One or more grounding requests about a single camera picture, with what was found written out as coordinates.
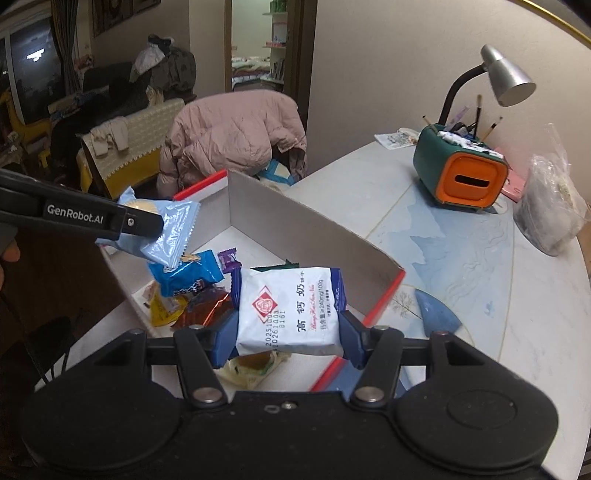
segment white cloth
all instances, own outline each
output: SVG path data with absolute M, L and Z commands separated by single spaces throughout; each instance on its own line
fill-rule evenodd
M 114 145 L 119 151 L 126 150 L 129 147 L 127 119 L 118 116 L 94 127 L 90 130 L 90 142 L 97 157 L 107 155 L 109 144 Z
M 148 43 L 148 47 L 139 52 L 138 56 L 135 58 L 134 67 L 129 75 L 129 81 L 136 81 L 140 75 L 155 67 L 164 59 L 165 55 L 162 50 L 160 50 L 156 44 Z

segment puffer jacket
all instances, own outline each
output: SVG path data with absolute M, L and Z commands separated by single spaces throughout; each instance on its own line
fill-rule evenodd
M 290 155 L 294 179 L 306 175 L 306 133 L 296 103 L 271 90 L 195 100 L 175 117 L 160 150 L 158 194 L 170 197 L 231 168 L 249 175 L 271 161 L 271 147 Z

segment silver lamp shade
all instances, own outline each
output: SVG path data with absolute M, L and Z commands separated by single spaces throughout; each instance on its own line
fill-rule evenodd
M 529 75 L 495 47 L 484 45 L 480 54 L 499 105 L 516 105 L 535 92 L 536 85 Z

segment snack package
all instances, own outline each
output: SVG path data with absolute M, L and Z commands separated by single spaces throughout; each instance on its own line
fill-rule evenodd
M 232 308 L 232 300 L 227 291 L 216 287 L 206 288 L 189 301 L 173 325 L 173 329 L 181 329 L 189 325 L 213 325 Z
M 211 250 L 181 257 L 181 263 L 176 268 L 156 263 L 148 264 L 148 268 L 160 284 L 163 297 L 199 293 L 212 283 L 223 280 L 222 271 Z
M 255 361 L 257 357 L 261 356 L 266 359 L 260 365 Z M 268 377 L 279 364 L 287 360 L 291 356 L 290 353 L 283 352 L 266 352 L 257 355 L 237 356 L 233 358 L 219 370 L 217 374 L 224 380 L 237 385 L 247 390 L 253 390 Z
M 162 298 L 158 291 L 150 300 L 150 322 L 155 327 L 162 327 L 177 320 L 189 301 L 183 297 Z
M 232 303 L 239 309 L 238 354 L 269 349 L 306 355 L 339 355 L 338 313 L 345 287 L 338 268 L 232 270 Z
M 242 264 L 236 259 L 236 249 L 224 250 L 217 254 L 220 263 L 222 264 L 222 272 L 230 273 L 235 268 L 241 267 Z
M 164 219 L 162 234 L 156 239 L 122 233 L 118 240 L 98 238 L 98 245 L 110 245 L 136 257 L 176 268 L 193 231 L 200 203 L 169 200 L 138 200 L 133 188 L 128 187 L 119 198 L 120 205 L 129 205 L 140 210 L 159 213 Z

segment plastic packaging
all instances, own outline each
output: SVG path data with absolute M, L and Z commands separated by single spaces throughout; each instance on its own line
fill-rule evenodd
M 120 205 L 127 205 L 136 200 L 134 190 L 128 187 L 119 198 Z M 200 203 L 186 200 L 171 202 L 169 200 L 149 200 L 158 209 L 164 219 L 162 234 L 154 241 L 137 235 L 122 233 L 118 240 L 99 238 L 98 245 L 110 245 L 136 257 L 168 268 L 177 268 L 178 262 L 193 231 Z
M 213 325 L 232 308 L 230 294 L 227 291 L 216 287 L 207 288 L 189 301 L 173 328 L 181 329 L 189 325 Z
M 232 303 L 239 309 L 240 355 L 274 350 L 339 355 L 338 313 L 345 287 L 338 268 L 232 270 Z
M 247 390 L 253 390 L 268 377 L 279 364 L 291 356 L 290 353 L 267 352 L 256 355 L 237 356 L 217 371 L 224 380 Z M 258 358 L 265 360 L 261 365 L 254 361 Z
M 148 268 L 160 284 L 163 297 L 174 297 L 185 293 L 199 293 L 213 283 L 223 280 L 213 251 L 182 257 L 177 268 L 171 269 L 160 264 L 150 263 Z
M 235 268 L 241 267 L 242 264 L 236 259 L 236 249 L 224 250 L 217 254 L 220 263 L 222 264 L 222 272 L 230 273 Z
M 150 322 L 155 327 L 173 323 L 183 313 L 189 301 L 183 297 L 163 298 L 156 292 L 150 301 Z
M 534 246 L 555 257 L 591 220 L 591 215 L 569 176 L 570 164 L 554 125 L 549 124 L 546 132 L 554 151 L 533 156 L 513 217 Z

